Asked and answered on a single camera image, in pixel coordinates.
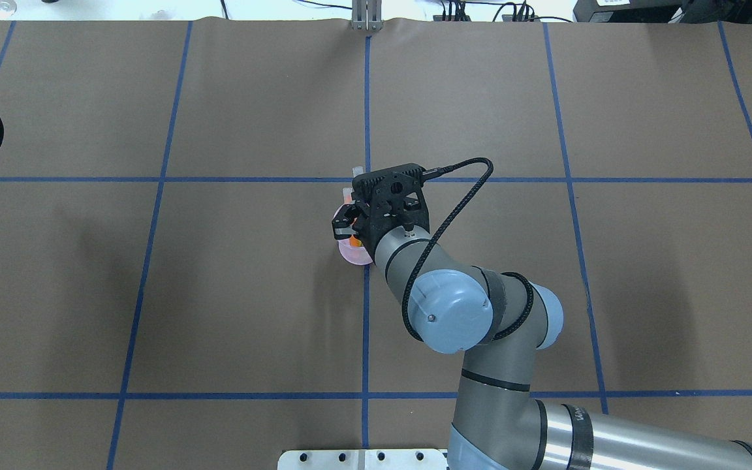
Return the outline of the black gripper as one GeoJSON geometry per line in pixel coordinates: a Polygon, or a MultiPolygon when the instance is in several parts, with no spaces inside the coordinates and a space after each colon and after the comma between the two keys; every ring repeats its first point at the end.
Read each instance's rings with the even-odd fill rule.
{"type": "Polygon", "coordinates": [[[343,204],[332,217],[334,240],[354,238],[361,241],[366,249],[376,249],[384,236],[396,227],[412,223],[430,231],[430,213],[424,197],[406,196],[403,199],[402,214],[391,212],[391,205],[385,209],[375,209],[373,204],[358,198],[353,204],[343,204]]]}

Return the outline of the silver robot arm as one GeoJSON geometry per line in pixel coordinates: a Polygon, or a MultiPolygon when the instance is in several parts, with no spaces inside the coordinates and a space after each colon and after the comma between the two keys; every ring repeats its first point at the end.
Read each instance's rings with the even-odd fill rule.
{"type": "Polygon", "coordinates": [[[352,196],[332,218],[357,238],[431,350],[462,353],[451,469],[752,469],[752,443],[657,428],[531,397],[535,354],[563,327],[560,300],[514,272],[463,264],[402,213],[352,196]]]}

